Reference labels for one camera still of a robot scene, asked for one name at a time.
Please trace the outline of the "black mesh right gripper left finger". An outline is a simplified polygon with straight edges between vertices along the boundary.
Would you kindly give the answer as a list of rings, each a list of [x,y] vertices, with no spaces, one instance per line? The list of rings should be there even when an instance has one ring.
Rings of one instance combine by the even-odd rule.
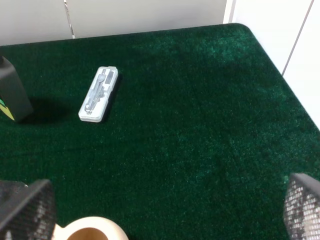
[[[50,180],[30,185],[0,181],[0,238],[50,240],[56,225],[56,201]]]

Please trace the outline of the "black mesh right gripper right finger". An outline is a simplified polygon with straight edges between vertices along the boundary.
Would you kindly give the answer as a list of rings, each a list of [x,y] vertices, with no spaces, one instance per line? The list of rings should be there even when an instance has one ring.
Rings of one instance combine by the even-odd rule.
[[[304,173],[292,173],[284,198],[283,221],[291,240],[320,238],[320,182]]]

